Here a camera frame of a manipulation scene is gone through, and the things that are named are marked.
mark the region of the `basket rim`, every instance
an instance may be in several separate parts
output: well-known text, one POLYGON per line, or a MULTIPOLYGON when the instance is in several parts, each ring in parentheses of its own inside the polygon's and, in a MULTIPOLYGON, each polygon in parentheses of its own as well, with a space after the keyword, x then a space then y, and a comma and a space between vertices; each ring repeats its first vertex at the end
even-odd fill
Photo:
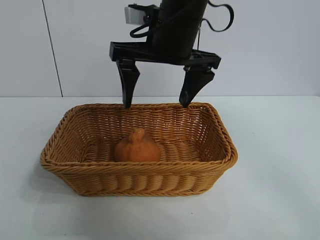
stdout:
MULTIPOLYGON (((182 106, 179 103, 143 103, 143 104, 133 104, 130 109, 154 109, 154 108, 182 108, 182 106)), ((64 117, 59 122, 58 126, 56 127, 54 133, 48 140, 47 144, 45 145, 41 157, 40 157, 40 163, 41 165, 48 170, 52 170, 54 168, 56 171, 61 173, 66 173, 68 170, 70 170, 72 173, 73 169, 79 170, 79 168, 83 168, 86 172, 96 172, 95 168, 98 168, 100 171, 107 171, 107 172, 113 172, 114 168, 121 168, 121 167, 141 167, 143 170, 146 170, 150 173, 152 172, 152 166, 162 166, 162 170, 164 172, 167 172, 170 170, 170 167, 173 166, 192 166, 192 172, 197 172, 196 168, 199 168, 200 172, 210 172, 214 169, 220 169, 220 168, 231 168, 238 160, 238 152, 236 150, 236 147, 234 146, 229 133, 227 129, 225 128, 218 111, 210 104, 210 103, 204 103, 204 102, 192 102, 189 105, 189 109, 192 111, 192 109, 198 109, 198 108, 207 108, 214 120, 214 123, 217 126, 218 134, 221 137, 225 147, 226 147, 226 157, 223 160, 218 161, 159 161, 159 162, 113 162, 113 161, 106 161, 106 162, 56 162, 49 158, 49 152, 55 147, 56 142, 59 140, 58 135, 61 131, 64 130, 64 126, 68 123, 69 119, 74 116, 74 114, 77 111, 81 111, 86 108, 114 108, 119 109, 123 108, 122 104, 119 103, 89 103, 89 104, 82 104, 72 107, 70 110, 68 110, 64 117)))

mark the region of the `black cable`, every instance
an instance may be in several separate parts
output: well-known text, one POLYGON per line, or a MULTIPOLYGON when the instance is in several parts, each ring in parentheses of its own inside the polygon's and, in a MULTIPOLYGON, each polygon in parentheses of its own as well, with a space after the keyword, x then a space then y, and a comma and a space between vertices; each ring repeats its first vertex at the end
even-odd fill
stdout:
POLYGON ((212 25, 211 25, 211 23, 209 22, 208 19, 203 18, 202 21, 205 21, 205 22, 209 25, 209 28, 210 28, 212 31, 216 32, 216 33, 221 33, 221 32, 224 32, 224 31, 228 30, 228 29, 231 27, 231 25, 234 23, 234 19, 235 19, 235 12, 234 12, 233 8, 232 8, 229 4, 215 5, 215 4, 213 4, 212 2, 210 2, 210 1, 208 1, 208 4, 209 4, 211 7, 214 7, 214 8, 219 8, 219 7, 225 7, 225 8, 227 8, 228 11, 229 11, 229 13, 230 13, 230 21, 229 21, 229 24, 228 24, 228 26, 226 26, 226 28, 223 29, 223 30, 215 30, 215 29, 212 27, 212 25))

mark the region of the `white table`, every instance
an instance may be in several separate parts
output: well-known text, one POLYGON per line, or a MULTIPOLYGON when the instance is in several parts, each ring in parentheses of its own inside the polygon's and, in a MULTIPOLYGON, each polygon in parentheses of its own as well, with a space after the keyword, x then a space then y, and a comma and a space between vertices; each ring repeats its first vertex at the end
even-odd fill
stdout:
POLYGON ((41 168, 68 109, 120 98, 0 98, 0 239, 319 240, 320 97, 196 100, 217 108, 239 159, 207 193, 170 198, 81 197, 41 168))

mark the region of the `wicker basket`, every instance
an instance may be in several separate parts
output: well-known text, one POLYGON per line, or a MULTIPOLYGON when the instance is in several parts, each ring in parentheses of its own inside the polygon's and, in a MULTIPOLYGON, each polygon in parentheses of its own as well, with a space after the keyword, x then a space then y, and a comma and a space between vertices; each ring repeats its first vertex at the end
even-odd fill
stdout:
POLYGON ((209 190, 237 158, 210 104, 86 104, 65 114, 40 162, 83 196, 189 196, 209 190), (161 161, 114 162, 133 127, 147 130, 161 161))

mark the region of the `black mount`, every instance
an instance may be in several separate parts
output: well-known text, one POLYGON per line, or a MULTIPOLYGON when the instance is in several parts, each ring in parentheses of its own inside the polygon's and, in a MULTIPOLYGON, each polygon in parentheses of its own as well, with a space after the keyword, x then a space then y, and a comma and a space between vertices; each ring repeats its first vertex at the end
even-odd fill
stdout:
POLYGON ((213 80, 215 74, 211 69, 217 69, 221 61, 215 53, 194 49, 187 59, 161 56, 153 52, 147 42, 111 42, 110 58, 116 62, 119 70, 122 99, 126 108, 131 106, 134 89, 140 76, 136 61, 184 66, 185 77, 179 98, 184 108, 188 107, 197 93, 213 80))
POLYGON ((179 102, 187 108, 197 93, 215 74, 221 58, 215 53, 194 50, 199 26, 208 0, 162 0, 155 5, 129 5, 145 12, 144 25, 132 30, 132 38, 147 37, 146 42, 111 42, 110 58, 119 70, 123 104, 130 108, 140 72, 136 61, 184 66, 185 77, 179 102), (144 28, 147 31, 137 33, 144 28))

